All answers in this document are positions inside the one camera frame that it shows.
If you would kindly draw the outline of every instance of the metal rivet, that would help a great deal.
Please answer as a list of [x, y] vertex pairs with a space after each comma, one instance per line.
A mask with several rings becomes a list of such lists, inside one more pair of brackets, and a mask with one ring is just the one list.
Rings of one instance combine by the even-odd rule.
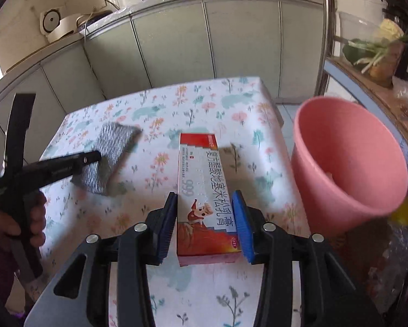
[[86, 242], [87, 243], [95, 243], [96, 241], [98, 241], [98, 235], [89, 235], [88, 237], [86, 237]]
[[312, 239], [315, 242], [323, 242], [323, 236], [321, 234], [313, 234]]
[[265, 231], [275, 231], [276, 228], [277, 228], [277, 226], [275, 226], [275, 224], [273, 224], [272, 222], [266, 222], [263, 225], [263, 229]]
[[146, 224], [144, 224], [143, 222], [139, 222], [138, 224], [136, 224], [134, 226], [134, 231], [136, 232], [143, 232], [148, 228], [148, 226], [146, 226]]

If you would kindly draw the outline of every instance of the tablecloth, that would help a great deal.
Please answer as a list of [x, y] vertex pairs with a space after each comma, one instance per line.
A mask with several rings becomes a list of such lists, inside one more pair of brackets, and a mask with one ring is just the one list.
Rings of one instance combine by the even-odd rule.
[[[81, 109], [66, 116], [42, 159], [89, 151], [104, 122], [135, 125], [142, 133], [112, 176], [110, 196], [81, 190], [70, 178], [43, 188], [47, 198], [46, 242], [41, 248], [44, 274], [26, 286], [34, 300], [87, 235], [119, 235], [144, 221], [149, 211], [163, 207], [168, 193], [177, 191], [181, 132], [216, 134], [230, 193], [240, 189], [247, 205], [261, 209], [269, 221], [289, 233], [310, 234], [281, 129], [259, 78], [179, 84]], [[163, 264], [148, 266], [157, 326], [253, 325], [262, 265], [249, 265], [242, 257], [231, 264], [180, 268], [175, 252], [174, 231]], [[109, 323], [114, 327], [114, 267], [110, 285]]]

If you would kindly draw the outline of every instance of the pink trash can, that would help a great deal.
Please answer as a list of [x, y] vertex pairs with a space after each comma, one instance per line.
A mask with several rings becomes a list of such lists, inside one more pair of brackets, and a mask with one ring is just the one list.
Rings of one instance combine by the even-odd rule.
[[362, 106], [309, 99], [296, 114], [293, 136], [292, 168], [312, 233], [336, 236], [391, 214], [403, 202], [404, 155], [391, 132]]

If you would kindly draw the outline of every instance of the cartoon boy illustration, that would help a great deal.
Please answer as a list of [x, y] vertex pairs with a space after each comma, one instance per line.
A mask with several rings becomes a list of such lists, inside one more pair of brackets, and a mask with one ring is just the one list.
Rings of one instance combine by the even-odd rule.
[[204, 218], [208, 215], [212, 215], [213, 210], [209, 203], [204, 203], [202, 207], [197, 208], [197, 200], [192, 205], [192, 211], [188, 214], [187, 220], [189, 224], [199, 223], [205, 227], [203, 224]]

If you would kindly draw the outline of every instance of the floor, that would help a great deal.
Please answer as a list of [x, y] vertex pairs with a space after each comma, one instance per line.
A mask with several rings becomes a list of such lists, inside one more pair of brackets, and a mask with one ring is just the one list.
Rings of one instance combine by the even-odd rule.
[[283, 132], [284, 141], [286, 142], [287, 151], [289, 156], [292, 156], [293, 151], [293, 121], [295, 120], [295, 114], [299, 108], [299, 104], [280, 104], [277, 106], [281, 116], [284, 120], [284, 125], [281, 129]]

